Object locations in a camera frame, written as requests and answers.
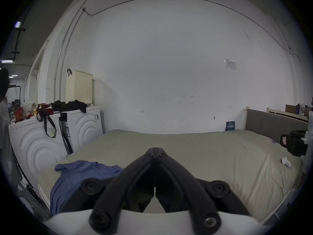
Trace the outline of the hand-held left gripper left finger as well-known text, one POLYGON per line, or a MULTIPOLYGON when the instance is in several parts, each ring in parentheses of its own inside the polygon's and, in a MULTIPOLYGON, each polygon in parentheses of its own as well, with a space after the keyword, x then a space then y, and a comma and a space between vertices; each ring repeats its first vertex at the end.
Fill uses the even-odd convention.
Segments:
POLYGON ((154 197, 156 151, 148 149, 115 177, 83 180, 61 213, 92 209, 92 229, 116 230, 122 209, 143 212, 154 197))

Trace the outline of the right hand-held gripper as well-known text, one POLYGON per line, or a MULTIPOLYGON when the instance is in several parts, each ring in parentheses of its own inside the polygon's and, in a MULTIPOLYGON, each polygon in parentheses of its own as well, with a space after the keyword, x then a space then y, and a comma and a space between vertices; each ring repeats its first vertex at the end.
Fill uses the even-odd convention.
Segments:
POLYGON ((313 112, 308 115, 308 131, 294 130, 280 136, 280 145, 294 156, 312 157, 313 153, 313 112))

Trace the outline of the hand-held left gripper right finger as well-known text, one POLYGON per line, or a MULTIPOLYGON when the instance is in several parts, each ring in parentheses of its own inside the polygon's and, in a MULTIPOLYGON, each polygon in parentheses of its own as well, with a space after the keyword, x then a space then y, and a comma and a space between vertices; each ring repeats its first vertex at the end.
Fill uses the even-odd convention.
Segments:
POLYGON ((217 232, 222 224, 218 211, 251 216, 227 183, 195 178, 159 147, 156 198, 166 213, 189 211, 194 232, 217 232))

